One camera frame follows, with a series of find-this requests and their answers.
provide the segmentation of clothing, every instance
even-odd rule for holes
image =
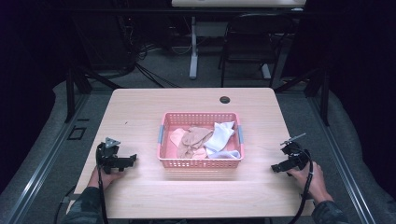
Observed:
[[[73,203],[69,213],[62,220],[63,224],[102,224],[100,213],[100,191],[95,187],[85,188]]]
[[[180,159],[191,159],[194,152],[204,146],[213,134],[213,130],[200,127],[190,127],[181,138],[177,148],[177,157]]]
[[[223,123],[215,122],[215,131],[213,131],[213,135],[209,138],[209,140],[205,142],[207,155],[220,152],[225,148],[230,137],[234,133],[233,124],[233,121]]]
[[[241,154],[237,150],[233,151],[220,151],[207,155],[209,159],[240,159]]]
[[[317,224],[347,224],[347,217],[335,202],[325,201],[315,206],[312,218]]]
[[[101,224],[103,220],[100,214],[100,191],[97,188],[89,187],[84,189],[62,223]],[[317,204],[312,213],[312,218],[317,224],[349,223],[345,214],[334,202],[330,201]]]
[[[208,129],[201,130],[201,133],[206,132],[212,133],[212,131]],[[205,159],[207,157],[206,150],[203,147],[200,147],[201,145],[198,146],[199,148],[193,148],[192,151],[189,151],[188,146],[185,146],[183,144],[188,136],[193,137],[192,135],[189,135],[188,131],[184,131],[182,128],[178,128],[171,133],[170,139],[172,143],[177,147],[177,157],[181,159]]]

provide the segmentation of table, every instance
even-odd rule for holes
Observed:
[[[227,96],[230,103],[219,98]],[[156,157],[166,112],[234,112],[242,125],[245,158],[236,169],[165,169]],[[268,88],[115,90],[93,141],[75,194],[95,166],[96,147],[120,141],[120,158],[137,154],[134,167],[106,191],[109,218],[212,218],[294,216],[300,190],[271,165],[284,161],[281,142],[290,138],[276,96]],[[303,216],[314,209],[307,201]]]
[[[297,8],[304,7],[306,0],[172,0],[172,7],[272,7],[272,8]],[[225,32],[226,22],[220,25],[211,25],[207,22],[199,24],[195,17],[191,19],[191,63],[190,63],[190,79],[197,78],[198,66],[198,50],[196,37],[199,35],[197,28],[201,25],[201,34],[203,36],[223,36]],[[270,78],[268,66],[263,67],[262,73],[264,77]]]

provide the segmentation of plastic basket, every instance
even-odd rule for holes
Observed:
[[[191,126],[213,129],[214,123],[234,121],[234,134],[223,150],[238,150],[240,159],[178,159],[177,146],[169,136],[177,128],[188,130]],[[158,138],[158,159],[165,168],[236,168],[244,158],[242,128],[235,113],[165,113]]]

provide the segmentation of human hand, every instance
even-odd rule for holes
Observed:
[[[323,171],[320,166],[313,162],[313,176],[311,184],[309,186],[309,194],[314,198],[316,203],[321,203],[323,201],[333,201],[332,196],[326,190],[326,184],[324,182]],[[299,187],[304,190],[306,179],[309,174],[310,162],[305,166],[303,170],[290,169],[287,173],[291,174],[296,178]]]
[[[120,179],[123,176],[125,176],[125,172],[116,172],[116,173],[110,173],[107,175],[103,169],[100,170],[101,172],[101,177],[102,177],[102,183],[103,183],[103,190],[107,189],[107,187],[116,179]],[[99,174],[98,174],[98,169],[97,166],[92,171],[92,175],[90,178],[90,181],[88,182],[87,187],[95,187],[99,189]]]

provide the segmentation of black curtain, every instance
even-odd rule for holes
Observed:
[[[46,2],[59,7],[56,0]],[[70,59],[87,63],[86,55],[63,15],[49,14],[43,2],[16,0],[0,7],[1,172],[3,191],[18,171],[53,108],[53,87],[65,80]]]
[[[330,76],[361,140],[364,162],[377,183],[396,198],[396,14],[384,1],[307,1],[307,12],[344,16],[303,19],[282,77],[315,68]]]

